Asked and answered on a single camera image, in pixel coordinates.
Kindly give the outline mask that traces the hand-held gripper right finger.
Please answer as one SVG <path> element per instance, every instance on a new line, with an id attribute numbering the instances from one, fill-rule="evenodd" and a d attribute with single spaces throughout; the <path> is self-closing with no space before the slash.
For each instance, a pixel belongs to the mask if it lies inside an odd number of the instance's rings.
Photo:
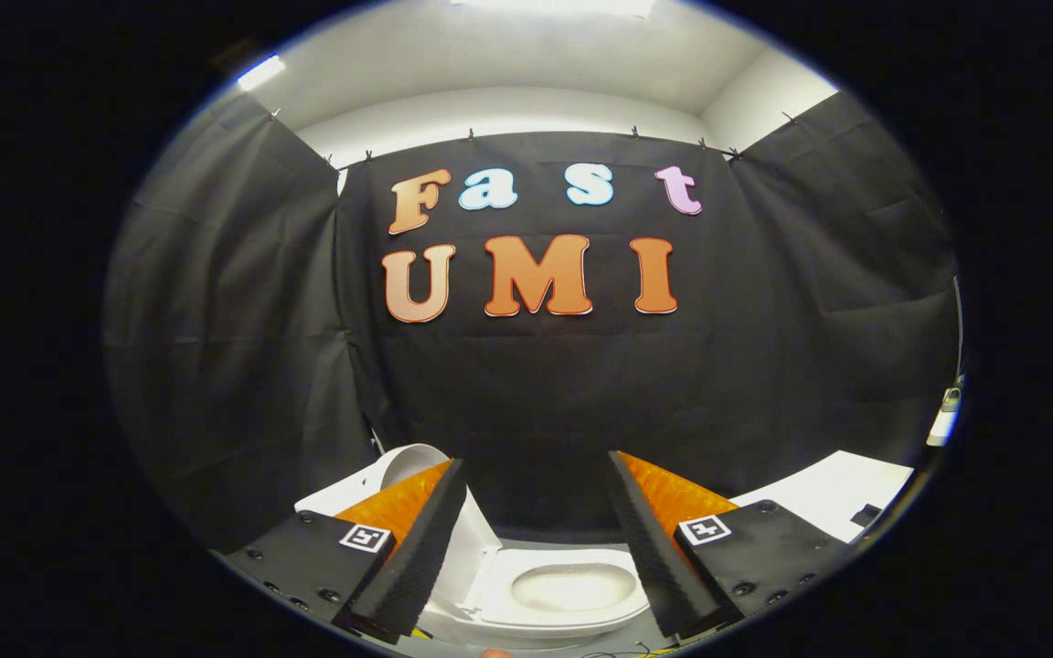
<path id="1" fill-rule="evenodd" d="M 657 626 L 686 638 L 760 615 L 848 549 L 770 499 L 739 505 L 625 452 L 605 483 Z"/>

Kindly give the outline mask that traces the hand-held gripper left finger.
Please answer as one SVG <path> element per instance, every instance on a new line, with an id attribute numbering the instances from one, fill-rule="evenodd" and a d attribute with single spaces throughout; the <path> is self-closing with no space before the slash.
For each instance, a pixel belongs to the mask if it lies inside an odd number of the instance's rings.
<path id="1" fill-rule="evenodd" d="M 266 533 L 214 557 L 313 624 L 396 644 L 426 607 L 468 494 L 463 460 L 388 478 L 397 462 L 302 497 Z"/>

